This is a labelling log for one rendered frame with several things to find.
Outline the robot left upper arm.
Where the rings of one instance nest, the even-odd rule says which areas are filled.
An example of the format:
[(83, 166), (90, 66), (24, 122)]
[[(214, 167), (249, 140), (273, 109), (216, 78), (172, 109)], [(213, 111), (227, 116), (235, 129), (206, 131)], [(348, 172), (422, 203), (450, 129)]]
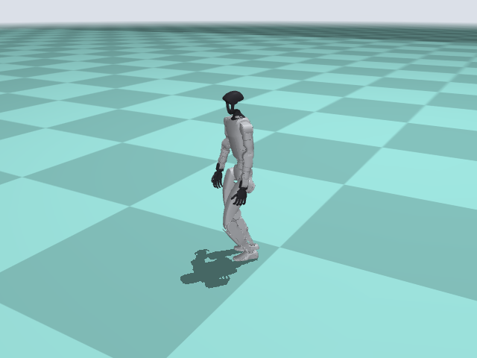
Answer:
[(251, 153), (254, 156), (253, 152), (253, 126), (249, 122), (240, 123), (240, 133), (243, 137), (244, 147), (246, 151), (242, 154), (242, 159), (246, 153)]

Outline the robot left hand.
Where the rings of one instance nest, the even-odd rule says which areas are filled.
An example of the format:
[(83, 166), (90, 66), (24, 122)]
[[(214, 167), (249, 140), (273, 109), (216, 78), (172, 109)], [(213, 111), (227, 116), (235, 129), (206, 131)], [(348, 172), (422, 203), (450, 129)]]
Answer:
[[(240, 190), (238, 190), (237, 193), (231, 198), (231, 200), (233, 200), (233, 199), (236, 197), (236, 201), (233, 203), (233, 204), (236, 204), (237, 201), (238, 201), (238, 203), (236, 204), (236, 206), (238, 206), (238, 205), (240, 205), (240, 206), (241, 206), (241, 205), (245, 205), (245, 203), (246, 203), (246, 197), (247, 197), (247, 192), (246, 192), (246, 190), (247, 190), (247, 188), (241, 187), (241, 185), (242, 185), (242, 180), (240, 181), (240, 184), (239, 184), (239, 189), (240, 189)], [(244, 201), (244, 203), (243, 203), (243, 201)], [(241, 203), (240, 203), (240, 202), (241, 202)]]

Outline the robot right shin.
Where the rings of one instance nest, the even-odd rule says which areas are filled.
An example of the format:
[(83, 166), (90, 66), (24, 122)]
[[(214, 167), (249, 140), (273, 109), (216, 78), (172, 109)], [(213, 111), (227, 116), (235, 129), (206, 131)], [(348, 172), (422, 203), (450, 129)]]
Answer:
[[(244, 222), (244, 219), (240, 216), (240, 218), (237, 219), (236, 221), (237, 221), (237, 225), (241, 228), (242, 232), (247, 237), (246, 240), (251, 245), (253, 244), (252, 246), (254, 246), (253, 240), (251, 239), (250, 234), (248, 233), (248, 227), (247, 227), (246, 223)], [(248, 243), (248, 245), (250, 245), (249, 243)]]

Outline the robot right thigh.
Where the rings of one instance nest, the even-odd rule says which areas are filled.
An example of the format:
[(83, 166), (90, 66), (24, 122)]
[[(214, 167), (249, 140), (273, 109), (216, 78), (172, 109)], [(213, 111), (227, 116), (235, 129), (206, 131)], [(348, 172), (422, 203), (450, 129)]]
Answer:
[[(224, 200), (224, 206), (227, 202), (228, 196), (235, 186), (236, 182), (234, 182), (236, 179), (234, 177), (234, 172), (233, 172), (234, 167), (229, 168), (225, 174), (224, 177), (224, 183), (223, 183), (223, 200)], [(237, 220), (241, 216), (241, 211), (238, 209), (238, 212), (234, 215), (234, 219)]]

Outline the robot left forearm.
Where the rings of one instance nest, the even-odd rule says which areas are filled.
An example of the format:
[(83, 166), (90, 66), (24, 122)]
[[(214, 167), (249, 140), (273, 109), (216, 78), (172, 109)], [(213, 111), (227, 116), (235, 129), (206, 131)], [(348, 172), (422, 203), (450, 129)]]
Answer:
[(251, 153), (246, 153), (244, 155), (244, 163), (242, 163), (242, 173), (241, 173), (241, 180), (242, 185), (241, 187), (248, 187), (248, 181), (250, 179), (250, 170), (253, 167), (253, 156)]

